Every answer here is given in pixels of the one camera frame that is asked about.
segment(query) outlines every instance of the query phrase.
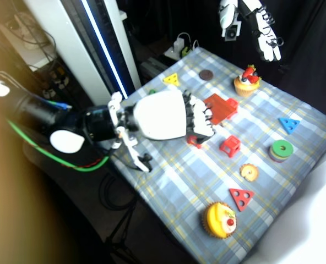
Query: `tripod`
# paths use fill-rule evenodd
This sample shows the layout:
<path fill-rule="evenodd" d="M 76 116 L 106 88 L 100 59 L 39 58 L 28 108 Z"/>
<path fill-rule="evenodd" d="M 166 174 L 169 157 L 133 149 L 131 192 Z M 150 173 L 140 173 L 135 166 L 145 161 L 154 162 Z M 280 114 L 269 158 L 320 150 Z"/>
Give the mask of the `tripod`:
<path fill-rule="evenodd" d="M 104 246 L 107 248 L 109 253 L 115 254 L 117 257 L 121 258 L 123 261 L 125 261 L 128 264 L 142 264 L 138 258 L 131 252 L 129 248 L 125 245 L 125 240 L 128 234 L 128 228 L 131 221 L 132 214 L 136 208 L 136 201 L 135 200 L 132 205 L 130 205 L 129 209 L 126 211 L 124 216 L 121 218 L 117 226 L 114 228 L 113 232 L 110 236 L 106 238 L 106 241 L 104 243 Z M 126 220 L 126 224 L 123 230 L 123 233 L 121 235 L 120 241 L 118 243 L 113 242 L 113 238 L 120 229 L 120 227 L 124 224 Z"/>

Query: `stacked rings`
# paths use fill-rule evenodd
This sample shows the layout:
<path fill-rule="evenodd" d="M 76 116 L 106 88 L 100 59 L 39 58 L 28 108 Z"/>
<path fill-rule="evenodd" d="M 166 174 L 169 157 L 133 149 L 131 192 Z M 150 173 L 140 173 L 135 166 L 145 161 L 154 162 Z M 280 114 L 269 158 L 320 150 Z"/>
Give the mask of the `stacked rings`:
<path fill-rule="evenodd" d="M 269 157 L 275 162 L 286 161 L 293 153 L 293 146 L 286 140 L 275 141 L 269 148 Z"/>

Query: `dark floor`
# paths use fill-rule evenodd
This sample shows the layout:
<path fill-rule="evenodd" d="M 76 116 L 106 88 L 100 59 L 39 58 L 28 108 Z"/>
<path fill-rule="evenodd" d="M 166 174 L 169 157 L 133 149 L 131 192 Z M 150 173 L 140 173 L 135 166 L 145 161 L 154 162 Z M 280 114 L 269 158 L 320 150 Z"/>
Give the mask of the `dark floor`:
<path fill-rule="evenodd" d="M 100 203 L 99 186 L 108 168 L 80 173 L 45 158 L 26 144 L 24 153 L 64 190 L 105 241 L 125 213 L 109 211 Z M 127 184 L 120 180 L 114 183 L 110 193 L 111 199 L 118 204 L 129 201 L 133 195 Z M 195 263 L 184 249 L 176 246 L 165 234 L 158 218 L 142 201 L 138 201 L 133 213 L 126 244 L 142 263 Z M 117 263 L 124 263 L 116 257 L 114 259 Z"/>

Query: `red triangle block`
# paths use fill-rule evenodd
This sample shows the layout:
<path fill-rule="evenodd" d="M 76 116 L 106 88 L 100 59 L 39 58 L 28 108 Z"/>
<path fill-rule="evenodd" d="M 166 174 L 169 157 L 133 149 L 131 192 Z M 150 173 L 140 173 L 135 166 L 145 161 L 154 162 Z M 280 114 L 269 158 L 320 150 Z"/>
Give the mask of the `red triangle block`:
<path fill-rule="evenodd" d="M 252 196 L 255 194 L 252 191 L 244 191 L 238 189 L 229 189 L 229 191 L 231 196 L 233 196 L 234 202 L 236 203 L 236 206 L 240 212 L 244 211 Z"/>

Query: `table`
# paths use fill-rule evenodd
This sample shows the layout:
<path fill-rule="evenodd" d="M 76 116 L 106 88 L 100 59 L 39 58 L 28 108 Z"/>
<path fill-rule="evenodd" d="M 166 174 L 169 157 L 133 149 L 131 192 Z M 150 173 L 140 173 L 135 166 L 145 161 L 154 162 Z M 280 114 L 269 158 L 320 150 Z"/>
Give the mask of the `table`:
<path fill-rule="evenodd" d="M 211 70 L 214 78 L 210 81 L 200 79 L 198 74 L 203 69 Z M 153 157 L 151 173 L 129 169 L 115 158 L 114 163 L 199 262 L 239 263 L 325 153 L 326 116 L 265 81 L 261 81 L 254 95 L 238 96 L 233 79 L 242 70 L 202 48 L 196 48 L 136 91 L 122 103 L 123 106 L 132 105 L 151 89 L 176 89 L 162 82 L 175 72 L 179 76 L 180 90 L 188 89 L 202 100 L 213 93 L 225 100 L 233 97 L 240 104 L 238 113 L 231 120 L 226 119 L 224 127 L 215 126 L 216 135 L 200 150 L 188 145 L 184 138 L 151 141 L 137 134 L 140 144 L 136 149 Z M 279 117 L 301 122 L 291 135 L 287 135 Z M 232 159 L 219 150 L 219 145 L 230 135 L 242 143 L 240 152 Z M 284 163 L 273 162 L 267 154 L 268 147 L 278 139 L 286 139 L 294 147 L 293 155 Z M 131 162 L 125 148 L 120 148 L 116 154 L 127 163 Z M 240 166 L 245 163 L 258 167 L 256 181 L 248 182 L 240 176 Z M 229 188 L 255 193 L 243 212 L 237 210 Z M 215 201 L 229 204 L 236 212 L 238 225 L 230 238 L 213 238 L 201 225 L 203 210 Z"/>

